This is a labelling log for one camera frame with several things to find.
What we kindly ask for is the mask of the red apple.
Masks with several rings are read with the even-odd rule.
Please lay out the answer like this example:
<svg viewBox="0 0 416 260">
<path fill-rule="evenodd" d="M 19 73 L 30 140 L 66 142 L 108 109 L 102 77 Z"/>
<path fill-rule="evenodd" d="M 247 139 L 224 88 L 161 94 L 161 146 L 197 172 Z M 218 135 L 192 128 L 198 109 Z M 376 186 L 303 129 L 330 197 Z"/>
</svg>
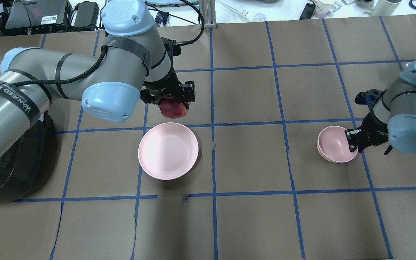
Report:
<svg viewBox="0 0 416 260">
<path fill-rule="evenodd" d="M 160 113 L 170 119 L 177 119 L 187 115 L 188 109 L 185 104 L 172 98 L 162 99 L 160 101 Z"/>
</svg>

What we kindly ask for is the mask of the pink bowl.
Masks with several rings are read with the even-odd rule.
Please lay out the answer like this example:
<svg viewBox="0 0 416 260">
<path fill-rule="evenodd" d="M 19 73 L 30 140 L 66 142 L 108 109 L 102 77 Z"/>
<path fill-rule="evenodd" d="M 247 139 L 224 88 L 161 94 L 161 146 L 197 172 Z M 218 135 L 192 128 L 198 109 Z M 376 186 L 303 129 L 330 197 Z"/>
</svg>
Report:
<svg viewBox="0 0 416 260">
<path fill-rule="evenodd" d="M 336 164 L 348 163 L 356 158 L 357 152 L 349 149 L 345 130 L 341 126 L 328 126 L 320 131 L 316 146 L 322 158 Z"/>
</svg>

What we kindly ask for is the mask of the pink plate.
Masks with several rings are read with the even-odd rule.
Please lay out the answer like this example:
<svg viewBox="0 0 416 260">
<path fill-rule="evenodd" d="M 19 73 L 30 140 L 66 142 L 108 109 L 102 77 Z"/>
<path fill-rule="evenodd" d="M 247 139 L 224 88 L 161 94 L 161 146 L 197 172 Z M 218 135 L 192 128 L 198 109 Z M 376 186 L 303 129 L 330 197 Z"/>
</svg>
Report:
<svg viewBox="0 0 416 260">
<path fill-rule="evenodd" d="M 199 155 L 195 134 L 179 123 L 162 123 L 151 128 L 138 148 L 141 168 L 158 180 L 177 179 L 190 171 Z"/>
</svg>

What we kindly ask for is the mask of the black power adapter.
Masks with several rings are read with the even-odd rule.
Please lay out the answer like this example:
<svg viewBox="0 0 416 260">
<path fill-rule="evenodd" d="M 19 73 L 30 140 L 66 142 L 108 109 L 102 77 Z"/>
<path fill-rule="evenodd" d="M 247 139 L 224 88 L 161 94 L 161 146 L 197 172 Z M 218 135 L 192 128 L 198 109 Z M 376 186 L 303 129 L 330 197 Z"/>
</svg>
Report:
<svg viewBox="0 0 416 260">
<path fill-rule="evenodd" d="M 96 2 L 83 1 L 74 7 L 71 25 L 79 31 L 94 31 L 97 27 L 99 5 Z"/>
</svg>

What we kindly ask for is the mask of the black computer box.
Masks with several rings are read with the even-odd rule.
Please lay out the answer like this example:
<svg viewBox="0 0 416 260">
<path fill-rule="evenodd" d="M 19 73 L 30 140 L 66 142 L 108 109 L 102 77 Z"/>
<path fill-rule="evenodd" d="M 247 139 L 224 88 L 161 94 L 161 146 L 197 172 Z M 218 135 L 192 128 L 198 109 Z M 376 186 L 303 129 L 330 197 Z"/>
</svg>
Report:
<svg viewBox="0 0 416 260">
<path fill-rule="evenodd" d="M 15 0 L 5 29 L 39 29 L 66 25 L 72 6 L 68 0 Z"/>
</svg>

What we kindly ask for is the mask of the dark grey rice cooker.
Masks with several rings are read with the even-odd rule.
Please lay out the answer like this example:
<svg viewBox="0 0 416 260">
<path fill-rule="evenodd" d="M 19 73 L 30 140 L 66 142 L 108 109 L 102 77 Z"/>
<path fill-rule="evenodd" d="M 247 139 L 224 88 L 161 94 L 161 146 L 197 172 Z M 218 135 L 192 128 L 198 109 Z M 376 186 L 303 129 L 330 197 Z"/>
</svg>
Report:
<svg viewBox="0 0 416 260">
<path fill-rule="evenodd" d="M 0 203 L 21 199 L 39 175 L 48 135 L 54 130 L 48 112 L 0 157 Z"/>
</svg>

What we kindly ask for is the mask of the aluminium frame post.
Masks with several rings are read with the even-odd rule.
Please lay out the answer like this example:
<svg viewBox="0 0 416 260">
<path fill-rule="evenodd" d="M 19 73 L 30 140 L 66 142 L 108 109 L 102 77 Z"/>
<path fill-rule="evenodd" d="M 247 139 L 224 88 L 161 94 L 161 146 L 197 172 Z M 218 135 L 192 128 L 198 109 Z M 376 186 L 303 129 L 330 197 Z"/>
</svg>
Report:
<svg viewBox="0 0 416 260">
<path fill-rule="evenodd" d="M 217 28 L 215 4 L 216 0 L 199 0 L 199 10 L 204 18 L 204 28 Z"/>
</svg>

